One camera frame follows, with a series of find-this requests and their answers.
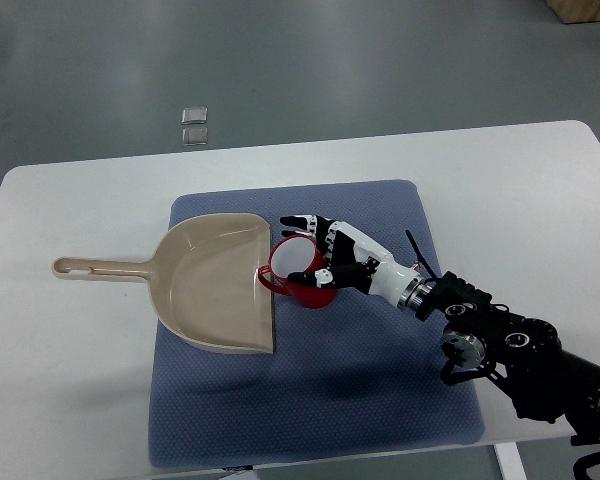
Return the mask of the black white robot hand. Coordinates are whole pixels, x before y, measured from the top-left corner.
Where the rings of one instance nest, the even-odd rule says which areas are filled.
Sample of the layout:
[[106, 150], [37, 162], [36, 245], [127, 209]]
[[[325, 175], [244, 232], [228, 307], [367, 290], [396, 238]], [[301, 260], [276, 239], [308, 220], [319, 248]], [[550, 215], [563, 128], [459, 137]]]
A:
[[312, 237], [326, 261], [326, 267], [313, 273], [290, 275], [292, 282], [321, 289], [355, 288], [365, 295], [384, 298], [390, 305], [410, 307], [424, 278], [413, 268], [403, 266], [377, 241], [345, 221], [318, 215], [284, 216], [282, 235]]

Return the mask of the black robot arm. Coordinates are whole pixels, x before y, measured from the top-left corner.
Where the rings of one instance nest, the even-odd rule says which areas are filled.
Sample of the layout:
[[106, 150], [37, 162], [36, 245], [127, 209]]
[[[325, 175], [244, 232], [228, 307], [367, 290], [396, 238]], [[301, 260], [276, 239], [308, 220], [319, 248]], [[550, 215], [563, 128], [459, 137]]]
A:
[[[600, 446], [600, 366], [564, 350], [552, 324], [513, 313], [451, 272], [418, 282], [406, 305], [421, 321], [434, 312], [446, 319], [445, 385], [486, 378], [511, 399], [518, 418], [565, 418], [572, 445]], [[587, 479], [598, 466], [600, 451], [578, 459], [573, 475]]]

